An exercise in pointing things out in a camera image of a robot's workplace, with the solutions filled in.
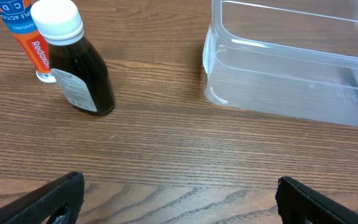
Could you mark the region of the clear plastic container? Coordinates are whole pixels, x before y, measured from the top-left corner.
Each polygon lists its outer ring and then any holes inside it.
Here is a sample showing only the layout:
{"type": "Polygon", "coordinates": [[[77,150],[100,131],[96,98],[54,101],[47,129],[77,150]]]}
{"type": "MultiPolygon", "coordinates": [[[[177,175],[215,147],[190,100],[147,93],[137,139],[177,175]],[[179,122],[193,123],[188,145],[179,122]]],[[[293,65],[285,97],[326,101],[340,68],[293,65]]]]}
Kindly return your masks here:
{"type": "Polygon", "coordinates": [[[204,93],[217,105],[358,126],[358,0],[214,0],[204,93]]]}

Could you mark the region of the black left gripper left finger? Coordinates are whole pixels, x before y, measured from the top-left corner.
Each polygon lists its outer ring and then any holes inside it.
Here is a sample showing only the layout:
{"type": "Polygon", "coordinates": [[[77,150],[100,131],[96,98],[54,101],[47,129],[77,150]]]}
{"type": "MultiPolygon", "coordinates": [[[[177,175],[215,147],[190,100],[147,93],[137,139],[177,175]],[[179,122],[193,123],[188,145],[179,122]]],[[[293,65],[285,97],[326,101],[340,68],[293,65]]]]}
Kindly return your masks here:
{"type": "Polygon", "coordinates": [[[0,223],[75,223],[84,202],[85,179],[70,172],[0,208],[0,223]]]}

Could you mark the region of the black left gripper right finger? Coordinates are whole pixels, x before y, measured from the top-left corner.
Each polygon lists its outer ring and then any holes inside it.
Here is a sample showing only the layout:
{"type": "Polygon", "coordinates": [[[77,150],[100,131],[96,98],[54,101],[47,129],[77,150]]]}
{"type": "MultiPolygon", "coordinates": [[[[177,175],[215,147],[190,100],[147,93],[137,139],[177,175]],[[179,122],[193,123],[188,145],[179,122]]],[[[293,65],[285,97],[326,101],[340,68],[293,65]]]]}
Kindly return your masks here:
{"type": "Polygon", "coordinates": [[[275,194],[283,224],[358,224],[358,214],[291,177],[281,177],[275,194]]]}

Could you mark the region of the orange vitamin tube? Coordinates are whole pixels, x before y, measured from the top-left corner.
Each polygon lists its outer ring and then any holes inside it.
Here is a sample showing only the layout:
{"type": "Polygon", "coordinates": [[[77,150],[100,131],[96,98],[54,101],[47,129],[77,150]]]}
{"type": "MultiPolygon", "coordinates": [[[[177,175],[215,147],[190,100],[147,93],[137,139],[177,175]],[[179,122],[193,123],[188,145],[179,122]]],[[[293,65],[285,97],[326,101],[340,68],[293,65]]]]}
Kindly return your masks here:
{"type": "Polygon", "coordinates": [[[38,31],[30,10],[31,0],[0,0],[0,18],[18,41],[43,83],[55,83],[49,67],[48,43],[38,31]]]}

